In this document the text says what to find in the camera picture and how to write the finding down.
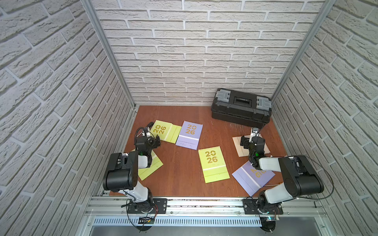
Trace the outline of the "beige calendar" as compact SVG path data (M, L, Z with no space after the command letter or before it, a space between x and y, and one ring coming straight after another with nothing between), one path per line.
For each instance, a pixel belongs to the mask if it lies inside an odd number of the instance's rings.
M236 148L238 156L239 157L245 157L245 156L249 155L249 151L248 151L248 149L244 149L243 146L240 145L241 137L242 136L233 137L232 139L233 139L233 142L234 142L234 145L235 145L235 148ZM268 148L268 146L266 144L264 146L264 153L265 154L270 154L270 149Z

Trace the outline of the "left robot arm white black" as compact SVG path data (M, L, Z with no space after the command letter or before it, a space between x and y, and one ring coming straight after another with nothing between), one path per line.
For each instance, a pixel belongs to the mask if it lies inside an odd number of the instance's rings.
M152 165L152 151L160 146L159 137L139 136L135 139L136 148L129 153L113 153L102 179L104 190L118 192L129 198L122 207L133 207L143 213L158 210L152 192L138 180L138 170Z

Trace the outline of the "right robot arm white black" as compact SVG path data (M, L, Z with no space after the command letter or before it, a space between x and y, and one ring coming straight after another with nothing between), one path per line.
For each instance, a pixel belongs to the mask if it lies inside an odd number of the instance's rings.
M257 172L280 172L283 177L282 184L259 193L255 206L260 213L279 214L282 202L324 191L322 179L306 156L265 156L265 140L258 128L253 128L250 136L242 136L240 146L249 151L249 163Z

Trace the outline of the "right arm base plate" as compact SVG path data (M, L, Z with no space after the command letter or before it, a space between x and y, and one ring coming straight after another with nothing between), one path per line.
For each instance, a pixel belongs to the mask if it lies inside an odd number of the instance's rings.
M245 215L282 215L283 209L280 204L270 204L267 201L259 201L248 197L242 200Z

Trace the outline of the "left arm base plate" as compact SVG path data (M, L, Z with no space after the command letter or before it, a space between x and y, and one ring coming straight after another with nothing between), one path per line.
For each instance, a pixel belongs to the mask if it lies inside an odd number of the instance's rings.
M165 214L167 209L167 198L153 198L152 201L141 203L129 203L127 207L128 214Z

